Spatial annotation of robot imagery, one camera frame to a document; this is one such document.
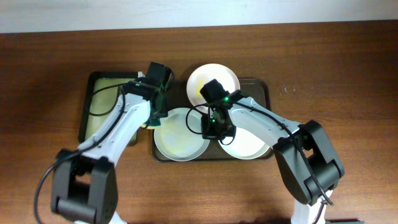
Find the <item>green and yellow sponge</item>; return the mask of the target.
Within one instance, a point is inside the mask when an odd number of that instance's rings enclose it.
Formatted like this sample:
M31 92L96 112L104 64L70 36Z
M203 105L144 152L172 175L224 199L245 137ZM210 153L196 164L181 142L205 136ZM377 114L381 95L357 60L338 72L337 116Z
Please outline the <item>green and yellow sponge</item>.
M142 124L141 125L141 128L142 129L156 129L156 128L159 128L160 127L160 124Z

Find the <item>pale green plate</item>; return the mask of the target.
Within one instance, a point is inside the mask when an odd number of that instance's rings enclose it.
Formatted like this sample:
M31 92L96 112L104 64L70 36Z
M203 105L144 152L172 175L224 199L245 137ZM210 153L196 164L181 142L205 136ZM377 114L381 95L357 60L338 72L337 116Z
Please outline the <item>pale green plate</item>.
M160 118L160 126L154 130L155 146L172 161L191 161L202 155L210 140L192 133L186 125L188 108L175 108L166 118Z

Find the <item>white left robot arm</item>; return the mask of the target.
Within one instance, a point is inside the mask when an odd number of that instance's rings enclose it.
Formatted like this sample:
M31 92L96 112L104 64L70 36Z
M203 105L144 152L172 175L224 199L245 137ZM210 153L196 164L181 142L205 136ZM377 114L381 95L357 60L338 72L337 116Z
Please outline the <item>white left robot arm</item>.
M167 115L167 81L138 78L117 85L117 98L99 129L76 150L62 149L53 172L53 213L74 223L123 223L116 211L115 168L140 127Z

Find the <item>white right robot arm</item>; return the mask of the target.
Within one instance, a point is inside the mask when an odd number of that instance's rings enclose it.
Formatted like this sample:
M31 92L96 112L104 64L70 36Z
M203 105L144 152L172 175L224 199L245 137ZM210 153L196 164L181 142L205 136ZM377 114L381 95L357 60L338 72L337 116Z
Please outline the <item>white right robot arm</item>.
M285 119L257 104L240 90L226 91L215 79L200 93L208 108L201 119L204 139L234 138L242 128L275 154L287 190L295 199L291 223L325 223L326 206L345 170L325 130L318 122Z

